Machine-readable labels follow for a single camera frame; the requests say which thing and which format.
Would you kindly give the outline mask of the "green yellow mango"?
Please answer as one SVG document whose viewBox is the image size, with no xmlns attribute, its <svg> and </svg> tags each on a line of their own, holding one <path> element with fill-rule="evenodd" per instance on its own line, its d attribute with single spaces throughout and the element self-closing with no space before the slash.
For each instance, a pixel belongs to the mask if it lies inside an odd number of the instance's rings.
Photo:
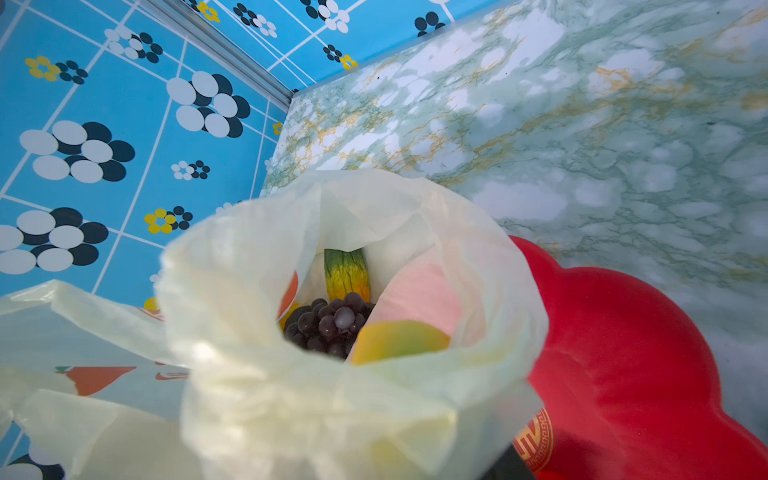
<svg viewBox="0 0 768 480">
<path fill-rule="evenodd" d="M 324 273 L 329 300 L 343 300 L 356 293 L 365 302 L 371 299 L 367 262 L 362 248 L 354 251 L 324 250 Z"/>
</svg>

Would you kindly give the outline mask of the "red yellow mango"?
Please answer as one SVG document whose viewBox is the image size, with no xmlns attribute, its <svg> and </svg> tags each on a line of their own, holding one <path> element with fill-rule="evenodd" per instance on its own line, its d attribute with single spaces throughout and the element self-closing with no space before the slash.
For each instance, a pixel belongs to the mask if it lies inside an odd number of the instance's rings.
<svg viewBox="0 0 768 480">
<path fill-rule="evenodd" d="M 447 349 L 450 342 L 451 338 L 442 330 L 419 321 L 366 324 L 357 336 L 348 362 L 352 365 L 365 365 L 437 352 Z"/>
</svg>

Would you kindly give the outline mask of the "dark purple grapes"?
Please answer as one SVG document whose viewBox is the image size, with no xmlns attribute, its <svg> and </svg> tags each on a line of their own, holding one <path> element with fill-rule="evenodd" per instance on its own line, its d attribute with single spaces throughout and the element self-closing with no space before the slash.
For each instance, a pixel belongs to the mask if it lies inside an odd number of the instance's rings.
<svg viewBox="0 0 768 480">
<path fill-rule="evenodd" d="M 283 335 L 304 350 L 346 360 L 374 307 L 357 293 L 331 301 L 316 298 L 289 308 L 281 320 Z"/>
</svg>

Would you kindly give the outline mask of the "translucent cream plastic bag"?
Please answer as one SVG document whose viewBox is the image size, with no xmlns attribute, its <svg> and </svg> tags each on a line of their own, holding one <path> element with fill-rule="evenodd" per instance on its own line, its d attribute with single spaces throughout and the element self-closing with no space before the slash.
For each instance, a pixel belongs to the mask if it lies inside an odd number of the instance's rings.
<svg viewBox="0 0 768 480">
<path fill-rule="evenodd" d="M 379 295 L 430 254 L 461 308 L 440 352 L 353 366 L 278 319 L 325 249 Z M 191 227 L 149 315 L 61 281 L 1 301 L 1 426 L 69 479 L 477 479 L 541 408 L 549 320 L 520 249 L 472 202 L 382 170 L 314 171 Z"/>
</svg>

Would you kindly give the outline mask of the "red flower-shaped plate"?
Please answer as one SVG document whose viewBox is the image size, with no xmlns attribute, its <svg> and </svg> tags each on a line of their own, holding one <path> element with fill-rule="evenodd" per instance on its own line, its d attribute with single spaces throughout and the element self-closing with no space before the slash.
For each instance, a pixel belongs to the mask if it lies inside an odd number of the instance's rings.
<svg viewBox="0 0 768 480">
<path fill-rule="evenodd" d="M 766 446 L 725 413 L 714 356 L 680 307 L 632 276 L 516 245 L 549 316 L 529 377 L 544 406 L 488 478 L 766 477 Z"/>
</svg>

